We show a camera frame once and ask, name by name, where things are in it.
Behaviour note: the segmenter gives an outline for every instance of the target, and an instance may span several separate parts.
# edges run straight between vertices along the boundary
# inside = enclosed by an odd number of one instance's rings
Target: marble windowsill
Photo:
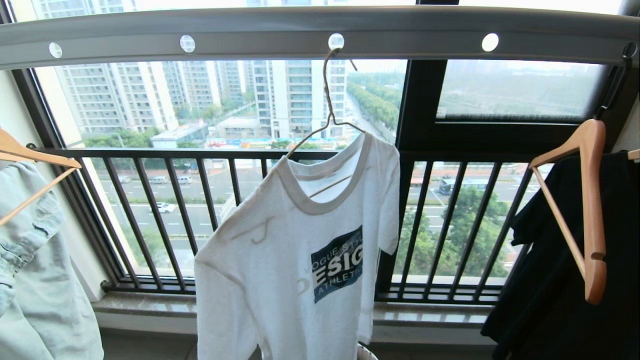
[[[195,318],[196,300],[189,295],[113,292],[93,303],[93,309],[96,313]],[[490,311],[490,306],[376,303],[374,325],[479,329]]]

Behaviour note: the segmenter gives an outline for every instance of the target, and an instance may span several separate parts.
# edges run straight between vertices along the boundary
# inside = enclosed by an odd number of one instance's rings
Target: round hole
[[[498,34],[487,34],[484,39],[482,39],[482,50],[486,51],[487,53],[495,50],[495,48],[498,47],[499,41],[500,40],[498,39]]]
[[[60,59],[62,57],[62,48],[55,42],[49,44],[49,54],[56,59]]]
[[[333,50],[336,48],[342,49],[344,47],[344,36],[342,34],[332,34],[329,37],[329,49]]]
[[[185,53],[192,53],[196,49],[196,42],[190,35],[183,35],[180,38],[180,47]]]
[[[628,57],[633,57],[633,55],[636,54],[636,51],[638,50],[638,45],[636,45],[635,42],[630,42],[627,44],[627,46],[625,46],[625,49],[622,50],[622,55],[624,56],[628,56]]]

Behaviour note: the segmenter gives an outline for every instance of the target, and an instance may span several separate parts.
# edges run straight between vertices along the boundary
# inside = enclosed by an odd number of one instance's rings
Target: printed graphic
[[[362,275],[362,226],[311,254],[316,303]]]

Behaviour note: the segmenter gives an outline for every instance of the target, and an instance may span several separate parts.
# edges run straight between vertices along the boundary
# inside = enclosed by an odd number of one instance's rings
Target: laundry basket
[[[357,360],[378,360],[378,358],[367,348],[358,344],[358,358]]]

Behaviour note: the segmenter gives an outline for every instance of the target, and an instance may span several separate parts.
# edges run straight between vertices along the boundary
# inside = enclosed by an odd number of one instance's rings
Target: black garment
[[[638,166],[626,152],[603,156],[600,196],[607,283],[599,305],[584,300],[584,280],[538,192],[511,224],[513,245],[532,243],[481,331],[493,358],[631,359],[638,337]],[[557,163],[546,183],[584,254],[580,159]]]

